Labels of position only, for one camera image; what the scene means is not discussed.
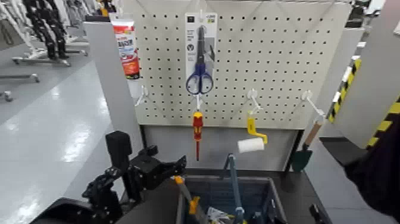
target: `product card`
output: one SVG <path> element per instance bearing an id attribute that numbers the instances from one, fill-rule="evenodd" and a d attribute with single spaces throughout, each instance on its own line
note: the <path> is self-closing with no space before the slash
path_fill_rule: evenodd
<path id="1" fill-rule="evenodd" d="M 215 46 L 217 44 L 217 13 L 186 13 L 185 38 L 186 38 L 186 79 L 195 71 L 198 60 L 199 28 L 204 28 L 204 63 L 210 76 L 214 73 Z"/>

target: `metal hook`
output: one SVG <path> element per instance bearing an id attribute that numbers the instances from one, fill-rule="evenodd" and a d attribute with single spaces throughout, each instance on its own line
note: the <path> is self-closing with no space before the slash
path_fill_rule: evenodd
<path id="1" fill-rule="evenodd" d="M 139 99 L 137 100 L 137 102 L 135 103 L 135 107 L 137 107 L 138 105 L 141 105 L 144 97 L 147 97 L 149 95 L 149 91 L 147 90 L 147 88 L 145 86 L 142 85 L 142 93 L 139 97 Z"/>
<path id="2" fill-rule="evenodd" d="M 250 114 L 255 114 L 257 112 L 259 112 L 260 110 L 263 110 L 263 108 L 259 105 L 259 103 L 257 102 L 257 100 L 255 100 L 255 98 L 257 97 L 258 92 L 255 89 L 251 89 L 249 90 L 249 92 L 247 93 L 247 99 L 251 99 L 254 102 L 254 108 L 253 110 L 251 110 L 249 113 Z"/>
<path id="3" fill-rule="evenodd" d="M 200 110 L 200 106 L 203 103 L 203 100 L 201 100 L 201 94 L 196 94 L 196 108 L 199 111 Z"/>
<path id="4" fill-rule="evenodd" d="M 317 112 L 319 116 L 324 117 L 325 116 L 324 111 L 321 109 L 318 109 L 315 106 L 315 104 L 311 101 L 311 97 L 313 97 L 313 93 L 310 90 L 307 90 L 307 91 L 303 92 L 303 94 L 301 95 L 301 100 L 303 100 L 303 101 L 307 100 L 311 104 L 311 106 L 315 110 L 315 112 Z"/>

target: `hazard tape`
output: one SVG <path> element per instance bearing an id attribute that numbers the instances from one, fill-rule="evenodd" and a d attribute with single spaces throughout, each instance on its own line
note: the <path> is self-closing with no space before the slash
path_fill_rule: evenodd
<path id="1" fill-rule="evenodd" d="M 333 103 L 333 106 L 330 109 L 330 113 L 328 115 L 328 120 L 333 123 L 335 120 L 335 116 L 338 114 L 340 110 L 340 106 L 343 104 L 343 101 L 345 100 L 346 94 L 353 83 L 354 77 L 357 73 L 357 71 L 360 69 L 361 65 L 361 59 L 357 59 L 354 61 L 353 67 L 351 68 L 351 71 L 345 75 L 345 78 L 343 78 L 342 83 L 340 84 L 339 88 L 339 93 L 340 96 L 337 98 L 337 101 Z"/>
<path id="2" fill-rule="evenodd" d="M 385 132 L 390 130 L 390 127 L 392 126 L 395 119 L 397 119 L 397 116 L 399 114 L 400 114 L 400 97 L 390 107 L 389 112 L 387 112 L 385 119 L 381 122 L 381 124 L 379 124 L 374 136 L 369 140 L 366 148 L 367 150 L 369 150 L 371 147 L 374 147 L 379 141 L 379 139 L 382 138 L 382 136 L 385 134 Z"/>

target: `store floor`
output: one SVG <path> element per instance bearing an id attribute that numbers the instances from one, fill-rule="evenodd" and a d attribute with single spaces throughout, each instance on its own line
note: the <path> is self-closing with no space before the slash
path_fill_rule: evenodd
<path id="1" fill-rule="evenodd" d="M 93 61 L 75 55 L 72 67 L 15 66 L 10 57 L 23 51 L 20 45 L 0 52 L 1 74 L 37 73 L 41 79 L 0 82 L 0 90 L 15 98 L 0 100 L 0 223 L 6 224 L 29 223 L 62 196 L 82 199 L 88 182 L 110 165 L 104 135 L 112 126 Z M 325 125 L 321 135 L 333 131 Z M 306 171 L 334 224 L 395 223 L 363 202 L 319 140 L 311 149 Z"/>

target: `white pegboard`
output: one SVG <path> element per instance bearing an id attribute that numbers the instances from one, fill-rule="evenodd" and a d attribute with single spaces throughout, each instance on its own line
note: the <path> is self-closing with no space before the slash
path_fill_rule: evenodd
<path id="1" fill-rule="evenodd" d="M 185 13 L 196 1 L 130 1 L 141 75 L 149 96 L 138 107 L 143 125 L 192 125 L 195 98 L 185 88 Z M 202 99 L 205 126 L 246 127 L 254 105 L 257 127 L 303 129 L 313 109 L 303 91 L 318 96 L 348 18 L 343 2 L 207 1 L 218 13 L 214 89 Z"/>

